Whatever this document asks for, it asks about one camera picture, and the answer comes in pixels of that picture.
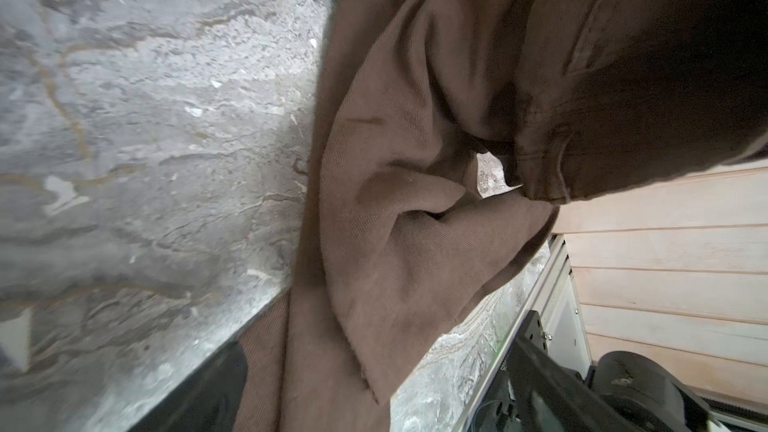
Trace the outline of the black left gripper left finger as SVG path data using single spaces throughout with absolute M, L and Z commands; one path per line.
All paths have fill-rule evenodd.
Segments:
M 248 373 L 243 348 L 231 342 L 138 421 L 133 431 L 231 431 Z

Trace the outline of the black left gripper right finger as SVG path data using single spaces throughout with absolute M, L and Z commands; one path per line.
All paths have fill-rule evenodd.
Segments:
M 524 431 L 636 429 L 529 339 L 515 338 L 508 358 L 515 407 Z

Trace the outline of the brown trousers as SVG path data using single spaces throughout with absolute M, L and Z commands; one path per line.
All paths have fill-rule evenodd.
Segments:
M 238 431 L 385 431 L 562 204 L 767 143 L 767 0 L 339 0 L 290 292 Z

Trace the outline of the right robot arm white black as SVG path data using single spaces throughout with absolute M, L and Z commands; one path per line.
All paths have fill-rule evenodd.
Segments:
M 615 351 L 581 375 L 549 354 L 540 315 L 517 328 L 469 431 L 723 431 L 709 405 L 656 362 Z

